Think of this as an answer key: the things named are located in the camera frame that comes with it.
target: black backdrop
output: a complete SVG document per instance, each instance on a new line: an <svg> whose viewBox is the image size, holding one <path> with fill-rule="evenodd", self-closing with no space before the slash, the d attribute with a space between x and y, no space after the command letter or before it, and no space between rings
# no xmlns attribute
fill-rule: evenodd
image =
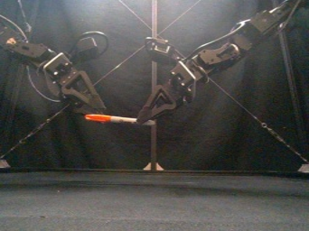
<svg viewBox="0 0 309 231"><path fill-rule="evenodd" d="M184 55L226 34L235 22L273 8L271 1L202 0L194 5L196 2L158 1L158 31L167 28L160 36ZM21 3L32 26L30 42L43 43L53 51L68 51L83 32L100 31L107 35L107 53L77 68L87 71L95 83L105 102L105 113L136 117L151 92L150 57L143 49L133 54L143 46L144 37L151 36L151 0L24 0ZM0 7L0 14L24 28L17 1L2 0ZM166 82L171 68L159 65L159 83ZM297 73L305 82L302 69ZM18 62L2 51L0 71L1 153L5 153L64 105L37 95L26 75L18 73ZM30 70L30 79L37 89L53 97L43 75L37 76L34 70ZM214 76L214 80L302 151L278 39L267 40L253 55ZM299 158L216 86L199 83L196 92L191 104L158 119L160 166L167 170L295 171L302 164ZM305 111L305 97L301 102ZM65 110L6 156L6 161L14 167L139 170L150 162L150 140L150 127L96 124Z"/></svg>

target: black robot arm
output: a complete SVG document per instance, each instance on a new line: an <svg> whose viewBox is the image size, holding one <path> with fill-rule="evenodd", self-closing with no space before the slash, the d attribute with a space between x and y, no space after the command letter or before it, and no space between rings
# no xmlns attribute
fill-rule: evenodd
<svg viewBox="0 0 309 231"><path fill-rule="evenodd" d="M55 53L43 44L32 44L26 38L0 21L0 48L21 63L48 75L48 84L55 84L52 93L73 104L83 114L103 113L105 106L99 97L89 77L76 70L65 53Z"/></svg>
<svg viewBox="0 0 309 231"><path fill-rule="evenodd" d="M282 30L295 8L302 4L302 0L287 0L275 9L258 13L250 20L239 22L226 36L196 48L187 58L175 53L167 41L147 38L146 49L154 61L171 60L175 67L170 71L168 82L155 87L137 115L137 123L158 118L184 102L190 103L195 96L196 81L232 66L266 37ZM218 49L206 49L219 42L222 44L222 41L226 43Z"/></svg>

